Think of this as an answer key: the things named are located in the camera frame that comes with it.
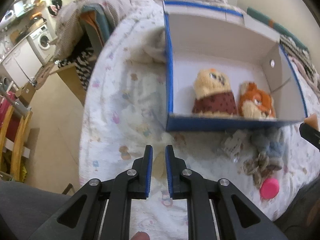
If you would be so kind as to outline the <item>person's thumb at bottom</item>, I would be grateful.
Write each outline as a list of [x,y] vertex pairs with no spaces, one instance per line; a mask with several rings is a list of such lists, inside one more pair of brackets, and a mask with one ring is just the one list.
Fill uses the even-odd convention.
[[150,240],[150,236],[146,232],[137,232],[131,240]]

